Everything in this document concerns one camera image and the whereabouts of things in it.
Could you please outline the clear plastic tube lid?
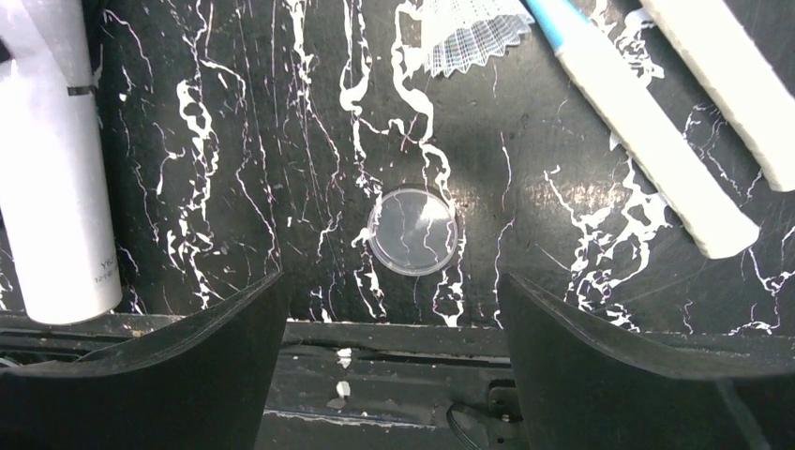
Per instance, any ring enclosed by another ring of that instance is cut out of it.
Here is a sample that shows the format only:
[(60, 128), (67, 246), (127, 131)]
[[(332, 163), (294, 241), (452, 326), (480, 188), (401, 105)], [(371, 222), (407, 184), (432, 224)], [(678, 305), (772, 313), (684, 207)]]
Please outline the clear plastic tube lid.
[(368, 244), (389, 270), (422, 277), (453, 259), (458, 241), (456, 209), (442, 195), (399, 187), (376, 201), (367, 220)]

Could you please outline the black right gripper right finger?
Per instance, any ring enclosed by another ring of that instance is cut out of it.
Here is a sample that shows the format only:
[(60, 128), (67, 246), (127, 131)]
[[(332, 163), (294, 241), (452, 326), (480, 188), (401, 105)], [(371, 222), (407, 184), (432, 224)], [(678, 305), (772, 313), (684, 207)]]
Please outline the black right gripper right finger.
[(498, 286), (533, 449), (790, 449), (790, 337), (634, 333), (542, 295)]

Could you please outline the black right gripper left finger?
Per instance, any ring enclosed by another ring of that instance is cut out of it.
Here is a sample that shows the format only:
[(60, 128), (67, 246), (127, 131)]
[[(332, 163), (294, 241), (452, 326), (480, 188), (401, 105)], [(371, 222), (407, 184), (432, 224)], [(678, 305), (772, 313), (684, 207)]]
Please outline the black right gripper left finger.
[(2, 447), (253, 448), (289, 313), (277, 284), (73, 362), (3, 369)]

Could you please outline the white plastic shuttlecock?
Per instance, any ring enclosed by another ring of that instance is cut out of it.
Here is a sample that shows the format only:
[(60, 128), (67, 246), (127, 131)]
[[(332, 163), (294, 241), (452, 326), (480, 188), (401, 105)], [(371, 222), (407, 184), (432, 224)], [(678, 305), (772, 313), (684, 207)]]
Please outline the white plastic shuttlecock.
[(423, 68), (432, 77), (485, 66), (517, 46), (535, 24), (520, 1), (429, 0), (419, 12)]

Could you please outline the silver shuttlecock tube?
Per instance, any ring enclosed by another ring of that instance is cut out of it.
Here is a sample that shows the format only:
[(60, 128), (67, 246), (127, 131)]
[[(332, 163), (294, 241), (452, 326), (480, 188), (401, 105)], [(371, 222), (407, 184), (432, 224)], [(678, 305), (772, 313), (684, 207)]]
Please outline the silver shuttlecock tube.
[(5, 1), (1, 214), (27, 316), (81, 323), (122, 286), (83, 7)]

